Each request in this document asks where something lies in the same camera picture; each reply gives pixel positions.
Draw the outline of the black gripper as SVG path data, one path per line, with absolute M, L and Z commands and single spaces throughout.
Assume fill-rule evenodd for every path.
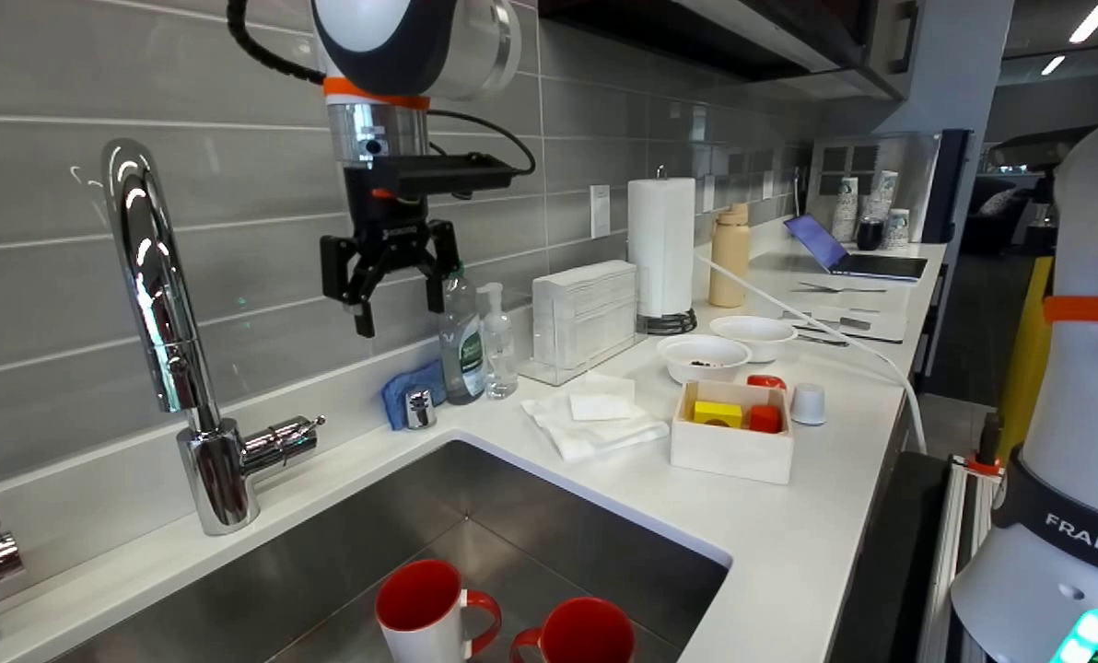
M 445 315 L 445 279 L 457 269 L 455 228 L 427 216 L 432 194 L 393 194 L 374 171 L 347 171 L 351 236 L 321 241 L 321 293 L 355 310 L 357 337 L 374 339 L 374 293 L 393 269 L 419 269 L 427 310 Z

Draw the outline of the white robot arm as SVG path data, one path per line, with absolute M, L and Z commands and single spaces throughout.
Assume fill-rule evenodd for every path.
M 462 269 L 449 220 L 432 194 L 509 189 L 519 171 L 482 150 L 440 155 L 427 139 L 434 96 L 482 96 L 511 81 L 525 31 L 511 0 L 310 0 L 325 48 L 321 94 L 351 204 L 351 236 L 321 241 L 321 293 L 355 310 L 374 339 L 374 293 L 419 269 L 427 310 Z

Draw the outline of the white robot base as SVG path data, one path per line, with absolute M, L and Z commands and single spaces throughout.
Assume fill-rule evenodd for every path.
M 951 608 L 993 663 L 1098 663 L 1098 129 L 1053 180 L 1049 353 Z

